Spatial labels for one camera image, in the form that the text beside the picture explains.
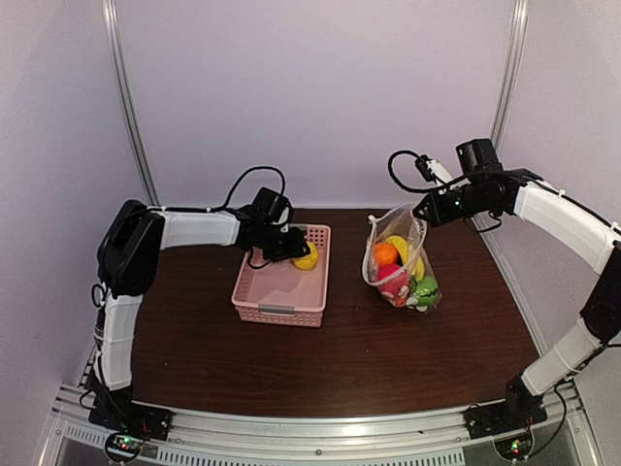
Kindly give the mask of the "yellow toy bananas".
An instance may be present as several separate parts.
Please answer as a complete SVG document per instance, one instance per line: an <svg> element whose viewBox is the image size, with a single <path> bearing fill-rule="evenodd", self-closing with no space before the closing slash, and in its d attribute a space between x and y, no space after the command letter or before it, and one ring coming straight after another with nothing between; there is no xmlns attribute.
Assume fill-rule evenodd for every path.
<svg viewBox="0 0 621 466"><path fill-rule="evenodd" d="M386 240L386 243L392 244L399 252L401 261L403 265L409 263L409 260L413 258L413 253L410 251L411 247L406 239L398 235L389 236ZM414 265L413 271L411 275L414 277L417 283L420 283L425 276L425 266L424 261L421 256L418 256L416 259L416 263Z"/></svg>

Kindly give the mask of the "clear dotted zip bag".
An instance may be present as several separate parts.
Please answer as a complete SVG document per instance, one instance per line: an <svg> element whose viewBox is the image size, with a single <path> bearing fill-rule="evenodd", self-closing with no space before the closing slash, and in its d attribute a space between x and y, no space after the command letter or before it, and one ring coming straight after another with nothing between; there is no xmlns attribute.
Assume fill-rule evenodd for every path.
<svg viewBox="0 0 621 466"><path fill-rule="evenodd" d="M441 290L424 249L428 224L414 216L414 207L407 202L368 216L362 277L392 307L427 314L441 301Z"/></svg>

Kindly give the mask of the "orange toy fruit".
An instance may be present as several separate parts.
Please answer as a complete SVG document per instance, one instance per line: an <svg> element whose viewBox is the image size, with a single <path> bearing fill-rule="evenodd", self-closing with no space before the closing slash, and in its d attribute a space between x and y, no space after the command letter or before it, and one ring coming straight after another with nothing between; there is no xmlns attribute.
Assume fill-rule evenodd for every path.
<svg viewBox="0 0 621 466"><path fill-rule="evenodd" d="M398 250L389 243L376 243L373 249L374 258L379 267L395 265L400 259Z"/></svg>

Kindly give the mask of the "green striped toy watermelon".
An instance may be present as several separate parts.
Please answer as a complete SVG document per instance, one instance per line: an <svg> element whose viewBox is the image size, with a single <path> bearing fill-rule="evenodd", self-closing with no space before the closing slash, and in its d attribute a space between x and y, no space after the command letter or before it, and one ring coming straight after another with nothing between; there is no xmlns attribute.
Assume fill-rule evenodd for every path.
<svg viewBox="0 0 621 466"><path fill-rule="evenodd" d="M416 284L413 293L415 299L414 308L419 312L428 311L440 300L440 287L433 276L426 275Z"/></svg>

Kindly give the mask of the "red toy apple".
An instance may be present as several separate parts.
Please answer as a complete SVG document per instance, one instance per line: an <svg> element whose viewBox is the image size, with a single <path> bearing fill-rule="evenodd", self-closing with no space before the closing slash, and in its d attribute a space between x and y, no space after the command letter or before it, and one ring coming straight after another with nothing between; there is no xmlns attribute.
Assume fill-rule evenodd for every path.
<svg viewBox="0 0 621 466"><path fill-rule="evenodd" d="M381 266L377 276L378 289L393 296L404 294L409 290L409 270L398 264Z"/></svg>

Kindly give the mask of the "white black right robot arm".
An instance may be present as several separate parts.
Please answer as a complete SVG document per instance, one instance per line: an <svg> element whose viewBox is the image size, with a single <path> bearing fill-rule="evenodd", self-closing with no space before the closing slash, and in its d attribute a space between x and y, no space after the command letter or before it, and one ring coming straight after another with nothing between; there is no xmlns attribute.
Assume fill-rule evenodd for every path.
<svg viewBox="0 0 621 466"><path fill-rule="evenodd" d="M414 165L432 183L414 208L436 227L478 214L523 221L520 232L545 234L525 252L522 278L535 286L541 304L559 311L573 306L576 320L563 318L556 340L513 378L503 402L487 412L506 428L540 422L543 395L578 374L620 334L620 228L572 200L526 168L508 169L492 142L474 139L456 149L461 174L450 175L436 160L418 155Z"/></svg>

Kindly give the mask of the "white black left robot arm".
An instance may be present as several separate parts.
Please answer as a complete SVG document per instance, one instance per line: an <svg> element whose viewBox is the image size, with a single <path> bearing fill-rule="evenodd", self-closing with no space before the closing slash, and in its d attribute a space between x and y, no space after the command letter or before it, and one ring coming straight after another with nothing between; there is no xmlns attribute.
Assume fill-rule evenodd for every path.
<svg viewBox="0 0 621 466"><path fill-rule="evenodd" d="M154 283L162 250L189 246L235 246L261 250L265 264L310 254L304 233L290 223L292 207L281 193L259 189L240 208L147 206L125 202L97 250L99 282L91 296L98 309L92 390L103 417L119 431L139 423L131 403L131 353L137 314Z"/></svg>

